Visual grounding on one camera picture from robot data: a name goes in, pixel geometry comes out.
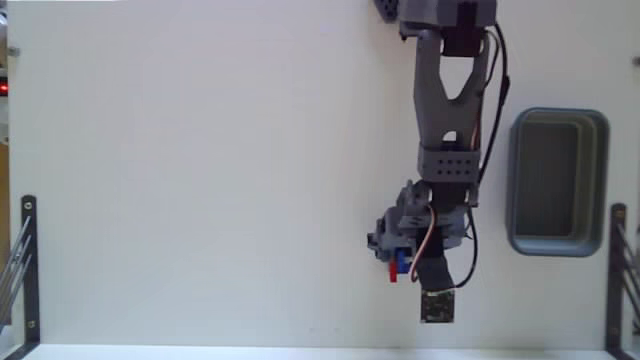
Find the gray plastic bin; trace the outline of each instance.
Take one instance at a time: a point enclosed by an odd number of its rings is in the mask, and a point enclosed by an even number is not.
[[[589,256],[602,242],[609,125],[599,112],[534,108],[511,134],[509,240],[524,255]]]

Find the blue component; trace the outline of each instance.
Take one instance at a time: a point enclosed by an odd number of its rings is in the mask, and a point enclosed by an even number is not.
[[[398,267],[398,274],[408,274],[409,268],[411,268],[411,264],[405,262],[404,250],[397,249],[396,250],[396,264]]]

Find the black metal stand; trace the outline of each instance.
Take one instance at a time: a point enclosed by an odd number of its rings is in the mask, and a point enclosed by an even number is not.
[[[626,229],[626,217],[627,207],[624,204],[614,204],[611,207],[605,346],[607,352],[617,360],[633,360],[621,347],[624,276],[628,264],[625,259],[626,240],[620,229]]]
[[[25,343],[11,353],[5,360],[20,360],[40,344],[40,291],[38,283],[38,217],[36,198],[32,195],[22,197],[22,223],[30,217],[24,236],[31,236],[26,255],[31,255],[31,264],[27,268],[23,282],[24,295],[24,338]]]

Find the screw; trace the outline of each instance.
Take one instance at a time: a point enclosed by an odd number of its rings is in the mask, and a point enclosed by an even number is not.
[[[20,48],[17,48],[15,46],[9,46],[7,48],[7,54],[11,57],[18,57],[20,56]]]

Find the robotic arm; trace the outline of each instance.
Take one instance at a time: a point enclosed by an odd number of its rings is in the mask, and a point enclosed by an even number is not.
[[[400,36],[417,38],[414,103],[420,133],[418,172],[421,180],[401,190],[396,205],[367,236],[376,258],[389,264],[392,282],[410,274],[422,286],[421,320],[452,322],[456,288],[471,278],[477,259],[477,233],[472,208],[478,206],[482,169],[481,115],[487,87],[490,37],[494,26],[503,55],[498,115],[487,150],[491,153],[502,105],[509,88],[504,37],[496,23],[497,0],[374,0],[387,22],[399,19]],[[449,99],[440,78],[442,57],[473,58],[473,70],[460,95]],[[444,251],[467,236],[465,215],[474,241],[468,276],[455,284]]]

